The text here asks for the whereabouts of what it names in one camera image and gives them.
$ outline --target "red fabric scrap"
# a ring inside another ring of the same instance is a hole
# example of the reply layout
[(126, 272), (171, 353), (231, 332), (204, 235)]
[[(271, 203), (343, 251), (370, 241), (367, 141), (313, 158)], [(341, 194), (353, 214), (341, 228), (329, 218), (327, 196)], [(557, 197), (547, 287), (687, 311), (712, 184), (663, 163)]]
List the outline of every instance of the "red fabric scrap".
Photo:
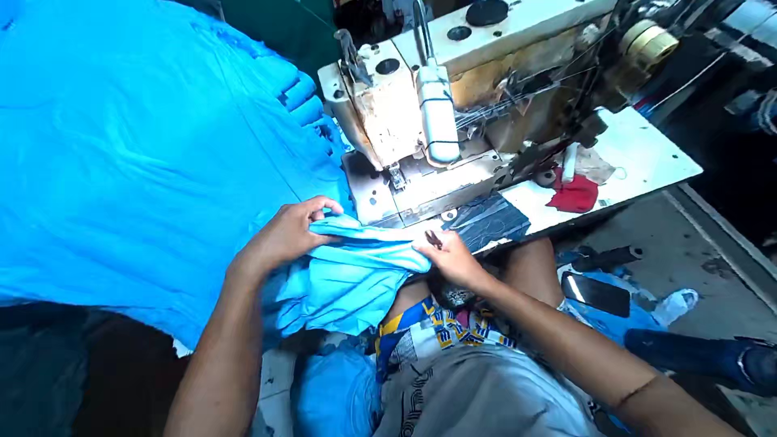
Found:
[(552, 206), (563, 212), (589, 212), (596, 204), (599, 186), (585, 176), (576, 174), (572, 182), (561, 183), (561, 168), (556, 167), (556, 182), (553, 189), (556, 194), (546, 206)]

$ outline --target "industrial sewing machine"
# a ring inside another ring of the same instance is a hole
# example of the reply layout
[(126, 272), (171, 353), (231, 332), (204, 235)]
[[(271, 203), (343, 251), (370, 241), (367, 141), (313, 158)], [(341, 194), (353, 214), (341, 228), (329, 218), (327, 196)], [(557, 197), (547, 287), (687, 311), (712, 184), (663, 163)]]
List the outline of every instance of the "industrial sewing machine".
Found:
[(569, 146), (593, 147), (607, 128), (596, 108), (628, 105), (679, 44), (658, 24), (678, 7), (481, 0), (429, 23), (416, 7), (415, 31), (358, 50), (339, 30), (343, 58), (319, 79), (356, 149), (343, 168), (359, 220), (452, 219)]

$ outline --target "concrete floor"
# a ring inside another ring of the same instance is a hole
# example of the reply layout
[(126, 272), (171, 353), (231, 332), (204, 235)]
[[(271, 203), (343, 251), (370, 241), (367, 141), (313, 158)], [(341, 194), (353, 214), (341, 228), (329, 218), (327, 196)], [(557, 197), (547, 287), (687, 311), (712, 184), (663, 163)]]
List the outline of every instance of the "concrete floor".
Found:
[[(699, 292), (699, 304), (673, 323), (671, 332), (777, 342), (777, 315), (663, 193), (635, 202), (578, 243), (598, 251), (628, 244), (642, 248), (644, 258), (628, 267), (633, 278), (657, 298), (680, 288)], [(724, 392), (759, 437), (777, 435), (777, 402), (736, 390)]]

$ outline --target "smartphone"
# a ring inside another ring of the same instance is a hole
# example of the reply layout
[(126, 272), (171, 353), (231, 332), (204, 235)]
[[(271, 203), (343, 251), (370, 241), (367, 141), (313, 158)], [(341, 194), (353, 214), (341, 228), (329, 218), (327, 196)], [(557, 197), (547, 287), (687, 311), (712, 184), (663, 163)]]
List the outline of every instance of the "smartphone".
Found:
[(565, 271), (561, 276), (561, 289), (567, 299), (620, 317), (630, 314), (631, 294), (612, 284)]

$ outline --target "grey t-shirt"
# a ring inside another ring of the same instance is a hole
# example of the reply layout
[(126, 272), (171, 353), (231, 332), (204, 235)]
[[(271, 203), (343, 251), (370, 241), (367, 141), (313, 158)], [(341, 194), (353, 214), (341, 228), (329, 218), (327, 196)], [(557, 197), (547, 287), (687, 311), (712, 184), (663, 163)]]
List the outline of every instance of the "grey t-shirt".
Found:
[(462, 345), (384, 383), (375, 436), (601, 435), (579, 394), (526, 354)]

